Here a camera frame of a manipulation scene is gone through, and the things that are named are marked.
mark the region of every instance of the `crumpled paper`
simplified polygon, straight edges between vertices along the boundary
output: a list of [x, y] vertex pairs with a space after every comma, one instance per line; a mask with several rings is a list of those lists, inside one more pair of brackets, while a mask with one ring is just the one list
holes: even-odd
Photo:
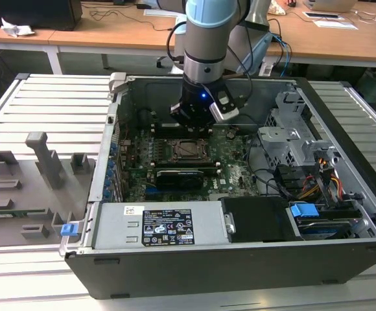
[[286, 15], [286, 11], [278, 5], [276, 0], [272, 0], [268, 8], [268, 13], [273, 15]]
[[35, 34], [32, 31], [31, 27], [29, 26], [17, 26], [11, 23], [6, 22], [3, 18], [1, 18], [2, 26], [1, 29], [5, 31], [6, 34], [16, 38], [18, 36], [27, 36], [29, 34]]

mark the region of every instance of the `computer case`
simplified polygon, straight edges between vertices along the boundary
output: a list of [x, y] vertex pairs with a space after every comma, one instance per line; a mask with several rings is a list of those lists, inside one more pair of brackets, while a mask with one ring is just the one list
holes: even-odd
[[1, 18], [15, 25], [74, 30], [82, 16], [80, 0], [0, 0]]

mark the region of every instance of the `black computer case side panel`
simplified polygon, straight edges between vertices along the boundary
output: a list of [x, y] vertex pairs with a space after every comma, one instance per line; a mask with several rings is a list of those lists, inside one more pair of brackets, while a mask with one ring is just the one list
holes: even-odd
[[345, 283], [376, 264], [376, 242], [129, 254], [67, 254], [96, 299]]

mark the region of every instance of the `green circuit board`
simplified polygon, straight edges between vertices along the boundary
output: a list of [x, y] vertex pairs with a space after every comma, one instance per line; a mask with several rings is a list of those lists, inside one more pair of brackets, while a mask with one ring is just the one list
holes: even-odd
[[[172, 201], [215, 201], [223, 196], [255, 196], [257, 185], [252, 181], [252, 174], [244, 161], [248, 148], [245, 136], [237, 135], [229, 127], [214, 127], [213, 134], [207, 139], [156, 139], [146, 131], [138, 131], [129, 136], [126, 153], [121, 156], [124, 175], [127, 176], [126, 202], [172, 202]], [[219, 170], [215, 167], [198, 167], [204, 171], [204, 182], [200, 190], [158, 191], [155, 185], [157, 170], [151, 161], [172, 162], [176, 153], [190, 155], [187, 146], [195, 145], [203, 150], [200, 161], [220, 162]], [[178, 169], [183, 170], [183, 163]]]

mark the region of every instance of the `warning symbol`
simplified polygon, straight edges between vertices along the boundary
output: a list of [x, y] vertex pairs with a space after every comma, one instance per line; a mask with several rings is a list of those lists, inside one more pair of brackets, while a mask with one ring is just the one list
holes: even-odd
[[143, 226], [143, 232], [144, 233], [153, 233], [154, 232], [154, 227], [152, 225], [144, 225]]

